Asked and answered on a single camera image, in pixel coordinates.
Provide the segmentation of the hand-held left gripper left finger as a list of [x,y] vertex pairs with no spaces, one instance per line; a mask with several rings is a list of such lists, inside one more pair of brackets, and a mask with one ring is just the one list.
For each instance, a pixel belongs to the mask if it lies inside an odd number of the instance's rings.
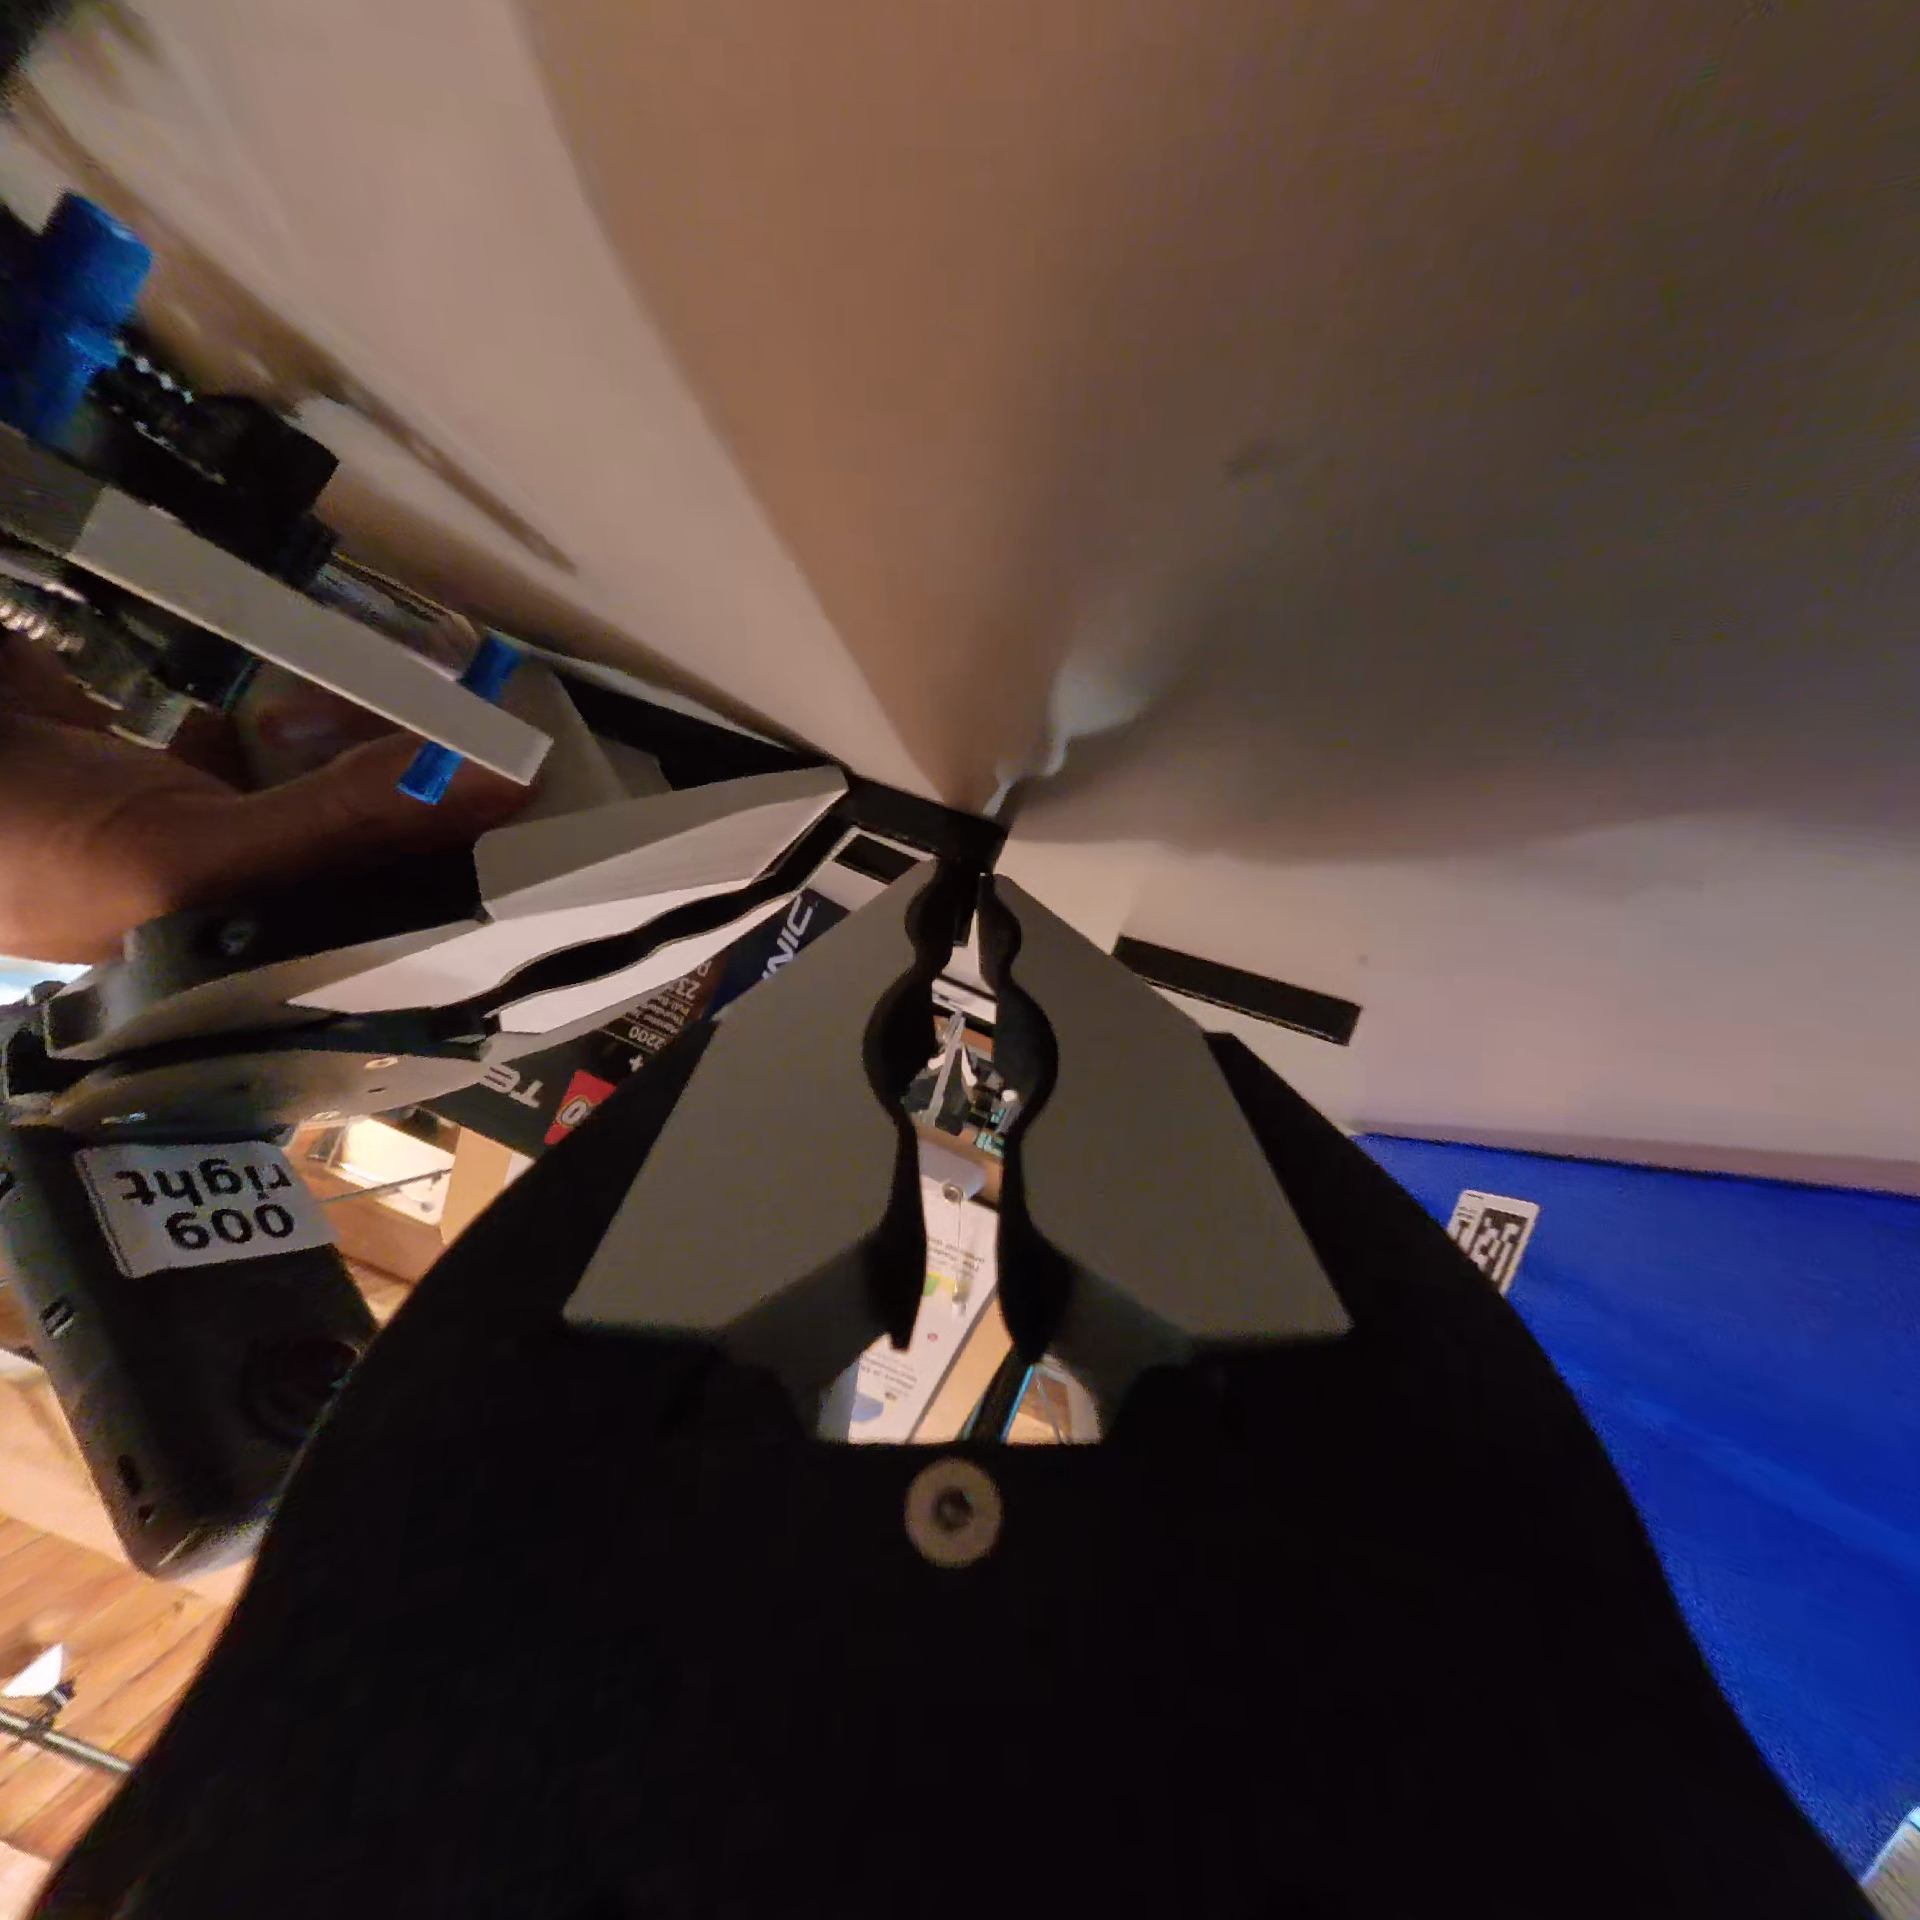
[[904,1094],[931,1043],[939,873],[910,868],[714,1030],[593,1252],[574,1328],[688,1337],[822,1401],[921,1310]]

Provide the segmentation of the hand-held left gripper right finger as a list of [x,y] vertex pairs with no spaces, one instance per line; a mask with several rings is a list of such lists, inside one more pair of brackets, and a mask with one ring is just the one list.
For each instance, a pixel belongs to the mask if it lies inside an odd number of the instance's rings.
[[977,947],[1018,1090],[997,1263],[1022,1360],[1123,1404],[1161,1367],[1347,1337],[1209,1035],[1012,880],[979,884]]

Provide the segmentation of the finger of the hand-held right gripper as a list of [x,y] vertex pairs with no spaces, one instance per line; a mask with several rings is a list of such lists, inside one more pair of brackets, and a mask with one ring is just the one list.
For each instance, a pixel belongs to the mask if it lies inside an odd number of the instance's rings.
[[473,848],[492,922],[620,900],[729,894],[768,873],[848,793],[836,768],[664,791],[488,833]]
[[478,922],[338,948],[281,1002],[314,1017],[466,1010],[472,1030],[564,1038],[598,1024],[782,918],[797,884],[544,884]]

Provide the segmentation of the grey black toy brick assembly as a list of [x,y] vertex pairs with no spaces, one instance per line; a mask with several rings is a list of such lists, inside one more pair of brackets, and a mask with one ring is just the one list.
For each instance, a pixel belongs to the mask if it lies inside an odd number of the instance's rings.
[[267,666],[419,737],[412,801],[438,803],[466,763],[531,785],[548,735],[501,703],[521,651],[345,556],[321,514],[336,455],[155,359],[152,270],[77,194],[41,226],[5,210],[5,633],[142,747],[232,713]]

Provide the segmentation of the blue parts bin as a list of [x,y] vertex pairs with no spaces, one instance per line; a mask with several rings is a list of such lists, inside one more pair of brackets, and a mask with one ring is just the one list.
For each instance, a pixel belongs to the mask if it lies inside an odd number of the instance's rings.
[[1696,1641],[1833,1851],[1918,1799],[1918,1203],[1362,1136],[1442,1226],[1536,1208],[1508,1286]]

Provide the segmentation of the grey desk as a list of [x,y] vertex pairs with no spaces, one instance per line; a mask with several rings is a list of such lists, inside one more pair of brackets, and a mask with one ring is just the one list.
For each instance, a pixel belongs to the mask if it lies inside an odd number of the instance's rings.
[[73,4],[5,203],[473,618],[1355,1000],[1361,1132],[1915,1192],[1915,4]]

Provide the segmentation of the person's right hand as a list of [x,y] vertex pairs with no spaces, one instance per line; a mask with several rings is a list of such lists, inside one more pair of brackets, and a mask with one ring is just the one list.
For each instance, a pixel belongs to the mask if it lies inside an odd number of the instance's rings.
[[169,752],[108,718],[41,649],[5,643],[10,958],[96,966],[180,908],[469,848],[536,793],[466,763],[444,801],[409,801],[416,737],[288,678],[262,678],[235,716],[192,718]]

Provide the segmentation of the black toy set box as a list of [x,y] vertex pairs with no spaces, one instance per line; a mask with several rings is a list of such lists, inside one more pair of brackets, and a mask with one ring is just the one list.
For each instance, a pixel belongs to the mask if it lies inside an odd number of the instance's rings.
[[574,1136],[682,1034],[720,1017],[921,863],[916,848],[848,833],[804,887],[778,899],[762,919],[734,928],[734,940],[691,972],[596,1027],[493,1065],[478,1086],[433,1100],[426,1111],[531,1162],[539,1159]]

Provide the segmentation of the white printed instruction sheet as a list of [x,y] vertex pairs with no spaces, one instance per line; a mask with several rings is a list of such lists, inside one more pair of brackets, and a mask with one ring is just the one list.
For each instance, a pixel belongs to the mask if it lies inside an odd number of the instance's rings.
[[856,1369],[851,1444],[908,1444],[954,1366],[963,1358],[998,1288],[998,1224],[992,1208],[956,1182],[921,1176],[925,1263],[918,1310],[906,1344],[875,1339]]

